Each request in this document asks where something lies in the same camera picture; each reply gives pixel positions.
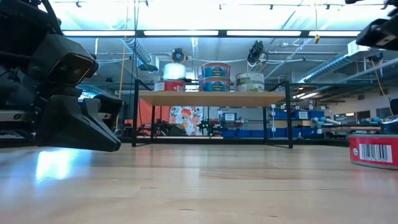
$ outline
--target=colorful poster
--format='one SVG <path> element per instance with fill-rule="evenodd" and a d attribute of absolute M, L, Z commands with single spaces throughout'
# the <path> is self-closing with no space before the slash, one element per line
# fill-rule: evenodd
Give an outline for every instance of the colorful poster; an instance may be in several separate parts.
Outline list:
<path fill-rule="evenodd" d="M 171 106 L 170 124 L 181 124 L 189 136 L 201 136 L 200 121 L 203 119 L 202 106 Z"/>

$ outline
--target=stacked cans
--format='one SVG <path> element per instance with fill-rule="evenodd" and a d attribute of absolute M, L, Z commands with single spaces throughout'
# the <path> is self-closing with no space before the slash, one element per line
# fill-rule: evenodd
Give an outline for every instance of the stacked cans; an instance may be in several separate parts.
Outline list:
<path fill-rule="evenodd" d="M 163 80 L 155 83 L 154 91 L 185 91 L 185 82 L 178 78 L 185 78 L 185 65 L 168 63 L 164 67 Z"/>
<path fill-rule="evenodd" d="M 264 91 L 264 75 L 258 72 L 237 74 L 235 91 Z"/>
<path fill-rule="evenodd" d="M 229 91 L 231 66 L 227 63 L 211 62 L 202 65 L 199 76 L 200 91 Z"/>

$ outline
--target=barcode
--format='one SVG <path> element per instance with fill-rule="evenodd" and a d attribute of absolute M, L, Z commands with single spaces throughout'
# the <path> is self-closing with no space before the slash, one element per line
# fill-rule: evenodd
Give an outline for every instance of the barcode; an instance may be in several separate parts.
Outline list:
<path fill-rule="evenodd" d="M 367 161 L 392 162 L 390 145 L 359 144 L 359 156 Z"/>

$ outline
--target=wooden floor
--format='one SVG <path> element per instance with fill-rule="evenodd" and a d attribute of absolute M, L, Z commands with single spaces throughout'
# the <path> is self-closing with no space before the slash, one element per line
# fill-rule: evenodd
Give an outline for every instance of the wooden floor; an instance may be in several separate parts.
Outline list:
<path fill-rule="evenodd" d="M 398 171 L 348 148 L 0 150 L 0 223 L 397 223 Z"/>

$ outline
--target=white container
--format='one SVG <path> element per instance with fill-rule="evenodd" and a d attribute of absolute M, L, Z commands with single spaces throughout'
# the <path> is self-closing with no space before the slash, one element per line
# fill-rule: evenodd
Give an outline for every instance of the white container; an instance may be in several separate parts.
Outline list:
<path fill-rule="evenodd" d="M 245 72 L 236 75 L 236 84 L 264 84 L 264 74 L 259 72 Z"/>
<path fill-rule="evenodd" d="M 180 63 L 168 63 L 164 66 L 163 79 L 164 80 L 175 80 L 179 78 L 185 78 L 187 69 L 185 65 Z"/>
<path fill-rule="evenodd" d="M 235 91 L 255 91 L 255 92 L 260 92 L 260 91 L 264 91 L 264 85 L 263 84 L 236 85 Z"/>

